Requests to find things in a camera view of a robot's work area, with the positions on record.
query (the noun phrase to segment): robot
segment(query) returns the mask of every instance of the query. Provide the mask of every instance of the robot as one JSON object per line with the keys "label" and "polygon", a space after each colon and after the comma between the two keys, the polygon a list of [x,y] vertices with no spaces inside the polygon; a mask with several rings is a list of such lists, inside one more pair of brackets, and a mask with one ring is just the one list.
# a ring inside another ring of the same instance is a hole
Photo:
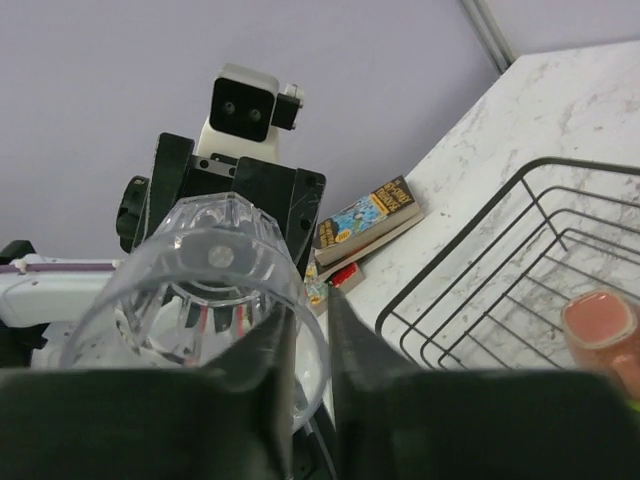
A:
{"label": "robot", "polygon": [[[304,98],[295,86],[278,90],[269,75],[224,67],[197,145],[161,134],[151,176],[125,189],[116,221],[125,252],[178,199],[234,191],[277,220],[304,276],[325,178],[278,164],[277,129],[294,128]],[[640,472],[637,425],[604,379],[425,371],[331,287],[334,419],[320,408],[293,436],[295,332],[281,311],[198,369],[29,369],[33,352],[64,340],[116,268],[48,258],[24,240],[0,251],[0,478],[627,480]],[[257,381],[237,388],[247,376]]]}

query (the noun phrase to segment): wire dish rack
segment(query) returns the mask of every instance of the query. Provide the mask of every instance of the wire dish rack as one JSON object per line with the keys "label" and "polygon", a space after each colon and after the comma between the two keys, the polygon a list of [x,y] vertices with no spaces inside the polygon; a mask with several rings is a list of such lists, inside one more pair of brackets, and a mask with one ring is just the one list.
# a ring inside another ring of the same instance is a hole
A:
{"label": "wire dish rack", "polygon": [[640,302],[640,169],[542,158],[400,291],[376,333],[425,368],[574,368],[560,312],[596,288]]}

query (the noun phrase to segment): colorful book cover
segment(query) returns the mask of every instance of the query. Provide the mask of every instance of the colorful book cover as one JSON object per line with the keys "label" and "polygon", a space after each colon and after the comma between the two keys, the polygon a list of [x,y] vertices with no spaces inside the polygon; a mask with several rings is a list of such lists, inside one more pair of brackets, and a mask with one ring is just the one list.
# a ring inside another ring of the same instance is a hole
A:
{"label": "colorful book cover", "polygon": [[304,275],[304,286],[311,305],[317,307],[324,302],[329,295],[329,286],[318,280],[318,268],[315,262],[309,263]]}
{"label": "colorful book cover", "polygon": [[318,225],[314,248],[322,250],[356,237],[415,203],[399,176]]}

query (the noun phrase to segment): red object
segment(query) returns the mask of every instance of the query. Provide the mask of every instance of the red object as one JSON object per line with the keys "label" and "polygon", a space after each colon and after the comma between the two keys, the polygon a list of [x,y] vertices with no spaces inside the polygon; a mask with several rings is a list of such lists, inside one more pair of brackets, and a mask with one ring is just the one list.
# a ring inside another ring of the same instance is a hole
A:
{"label": "red object", "polygon": [[579,367],[605,373],[640,400],[640,306],[618,293],[596,290],[562,312],[565,340]]}
{"label": "red object", "polygon": [[351,263],[344,267],[342,270],[339,270],[331,277],[331,283],[333,283],[334,287],[339,287],[344,282],[349,280],[351,276],[355,275],[358,271],[358,266],[355,263]]}
{"label": "red object", "polygon": [[244,337],[244,306],[238,305],[236,308],[236,321],[238,322],[238,336]]}

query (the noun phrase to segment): robot camera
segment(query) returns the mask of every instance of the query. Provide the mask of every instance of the robot camera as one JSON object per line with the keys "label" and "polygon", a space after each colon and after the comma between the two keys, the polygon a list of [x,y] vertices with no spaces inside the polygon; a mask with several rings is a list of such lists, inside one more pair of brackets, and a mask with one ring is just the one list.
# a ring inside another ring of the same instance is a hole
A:
{"label": "robot camera", "polygon": [[264,142],[278,98],[275,77],[226,64],[213,87],[209,124],[234,137]]}

